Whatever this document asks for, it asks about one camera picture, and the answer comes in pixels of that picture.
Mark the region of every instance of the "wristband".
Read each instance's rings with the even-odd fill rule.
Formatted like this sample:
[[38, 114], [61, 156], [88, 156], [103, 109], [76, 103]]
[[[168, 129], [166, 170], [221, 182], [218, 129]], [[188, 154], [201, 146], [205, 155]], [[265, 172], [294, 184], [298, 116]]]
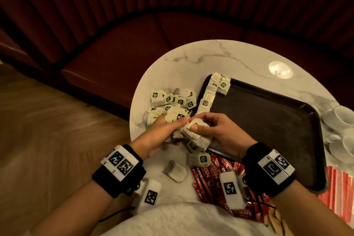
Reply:
[[295, 180], [295, 168], [264, 143], [256, 143], [247, 149], [242, 163], [246, 171], [243, 181], [257, 195], [266, 193], [274, 197]]
[[129, 145], [116, 146], [101, 160], [101, 164], [92, 180], [112, 198], [117, 198], [122, 192], [128, 196], [133, 194], [146, 174], [143, 160]]

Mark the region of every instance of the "marble table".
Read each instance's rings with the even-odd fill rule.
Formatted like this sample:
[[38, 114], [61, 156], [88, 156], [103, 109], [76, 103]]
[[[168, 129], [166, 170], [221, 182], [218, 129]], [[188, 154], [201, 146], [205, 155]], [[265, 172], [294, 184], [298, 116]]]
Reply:
[[[293, 76], [282, 79], [273, 75], [268, 66], [273, 61], [287, 64]], [[175, 88], [194, 88], [197, 95], [205, 78], [218, 72], [260, 88], [273, 91], [310, 104], [323, 114], [338, 105], [334, 97], [314, 77], [290, 60], [264, 48], [230, 40], [205, 40], [175, 48], [155, 61], [141, 78], [134, 94], [130, 110], [130, 137], [134, 140], [146, 129], [147, 110], [150, 107], [152, 90], [173, 92]], [[354, 128], [345, 131], [354, 133]], [[324, 139], [331, 134], [322, 123]], [[199, 201], [189, 170], [188, 151], [184, 146], [168, 145], [153, 158], [144, 162], [146, 177], [162, 183], [162, 197], [183, 198], [184, 201]], [[325, 148], [328, 166], [341, 166], [351, 175], [351, 166], [342, 166]], [[187, 176], [176, 183], [162, 171], [170, 159], [187, 168]]]

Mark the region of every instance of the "forearm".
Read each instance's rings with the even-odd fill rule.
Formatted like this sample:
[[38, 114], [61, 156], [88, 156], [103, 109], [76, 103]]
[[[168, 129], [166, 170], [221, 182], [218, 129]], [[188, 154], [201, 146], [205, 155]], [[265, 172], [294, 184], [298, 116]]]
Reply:
[[37, 224], [33, 236], [89, 235], [113, 202], [95, 181], [89, 181], [48, 217]]
[[354, 231], [298, 181], [272, 198], [295, 236], [354, 235]]

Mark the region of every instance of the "wooden floor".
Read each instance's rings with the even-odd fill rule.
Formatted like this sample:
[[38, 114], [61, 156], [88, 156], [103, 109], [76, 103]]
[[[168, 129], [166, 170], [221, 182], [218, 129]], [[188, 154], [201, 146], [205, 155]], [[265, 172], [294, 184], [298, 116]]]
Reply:
[[[129, 142], [127, 121], [0, 65], [0, 234], [24, 234], [85, 184], [115, 145]], [[120, 195], [106, 214], [130, 203]]]

